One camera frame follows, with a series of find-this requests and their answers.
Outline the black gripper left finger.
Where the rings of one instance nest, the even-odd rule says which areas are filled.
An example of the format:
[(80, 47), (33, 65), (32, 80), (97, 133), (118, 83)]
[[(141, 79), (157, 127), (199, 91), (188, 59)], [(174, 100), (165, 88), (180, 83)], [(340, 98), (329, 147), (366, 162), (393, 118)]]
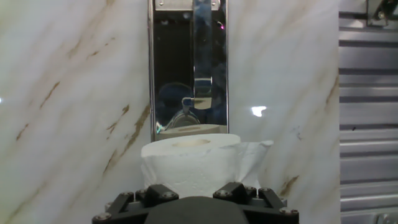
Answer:
[(152, 208), (178, 200), (179, 195), (162, 184), (150, 185), (135, 192), (122, 192), (92, 224), (143, 224)]

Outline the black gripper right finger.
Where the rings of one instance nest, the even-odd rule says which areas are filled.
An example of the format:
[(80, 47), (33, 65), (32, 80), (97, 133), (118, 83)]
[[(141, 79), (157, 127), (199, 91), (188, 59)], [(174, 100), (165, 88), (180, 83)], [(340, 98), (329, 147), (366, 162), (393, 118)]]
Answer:
[(289, 208), (270, 188), (254, 188), (229, 182), (213, 193), (213, 198), (233, 202), (243, 210), (249, 223), (299, 224), (299, 212)]

